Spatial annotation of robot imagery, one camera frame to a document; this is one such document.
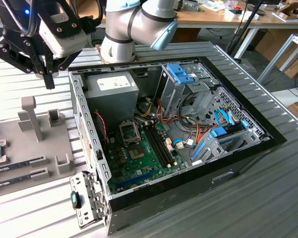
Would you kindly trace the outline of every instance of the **yellow wire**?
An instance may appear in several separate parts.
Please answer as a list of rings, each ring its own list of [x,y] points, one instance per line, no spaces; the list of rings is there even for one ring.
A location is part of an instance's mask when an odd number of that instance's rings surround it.
[[[150,113],[150,111],[151,111],[151,107],[152,107],[152,103],[150,103],[150,106],[149,106],[149,109],[148,109],[148,111],[145,113],[145,114],[143,114],[143,115],[140,115],[141,117],[146,117],[146,116],[148,116],[149,115],[149,113]]]

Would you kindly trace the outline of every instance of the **metal table leg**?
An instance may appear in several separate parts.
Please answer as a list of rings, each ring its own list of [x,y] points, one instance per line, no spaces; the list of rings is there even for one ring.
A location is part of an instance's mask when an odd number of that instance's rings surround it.
[[[239,47],[236,55],[234,56],[235,59],[240,59],[244,52],[246,51],[247,47],[249,46],[249,44],[252,42],[252,40],[254,39],[257,31],[259,30],[258,27],[254,27],[253,29],[250,29],[248,34],[246,35],[243,43],[241,44],[241,46]]]
[[[291,62],[293,62],[293,60],[297,56],[297,54],[298,54],[298,47],[294,50],[292,55],[285,61],[285,63],[280,67],[279,71],[283,72],[288,67],[288,65]]]
[[[294,39],[294,34],[292,34],[288,40],[284,43],[284,45],[281,47],[281,49],[277,52],[275,57],[270,61],[270,63],[267,65],[267,67],[264,69],[262,74],[258,77],[257,81],[259,83],[263,82],[263,80],[266,78],[266,76],[270,73],[272,68],[276,65],[276,63],[280,60],[284,52],[291,46],[293,39]]]

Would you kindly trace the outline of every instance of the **black plastic latch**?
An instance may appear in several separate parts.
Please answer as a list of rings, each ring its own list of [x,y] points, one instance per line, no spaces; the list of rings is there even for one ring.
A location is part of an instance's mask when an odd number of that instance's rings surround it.
[[[74,209],[81,208],[81,202],[80,202],[78,192],[72,191],[71,200],[72,200],[72,206],[73,206]]]

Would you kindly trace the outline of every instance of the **metal bracket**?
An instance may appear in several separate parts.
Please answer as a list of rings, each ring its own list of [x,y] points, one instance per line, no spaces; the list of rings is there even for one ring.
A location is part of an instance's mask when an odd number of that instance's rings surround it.
[[[107,203],[100,181],[89,172],[81,172],[70,178],[72,204],[77,209],[78,225],[84,229],[105,217]]]

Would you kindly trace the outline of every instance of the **ribbed metal surface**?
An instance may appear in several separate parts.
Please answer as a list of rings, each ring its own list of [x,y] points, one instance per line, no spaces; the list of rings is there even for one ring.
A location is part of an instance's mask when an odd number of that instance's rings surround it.
[[[244,175],[149,221],[112,237],[298,237],[298,123],[269,93],[211,43],[171,44],[163,52],[137,46],[146,60],[207,56],[286,137],[288,142]],[[100,63],[86,49],[76,65]],[[0,60],[0,121],[16,119],[20,97],[36,96],[36,113],[58,108],[66,115],[77,171],[86,169],[75,124],[69,79],[61,72],[56,89]],[[105,237],[102,224],[79,230],[68,178],[0,197],[0,237]]]

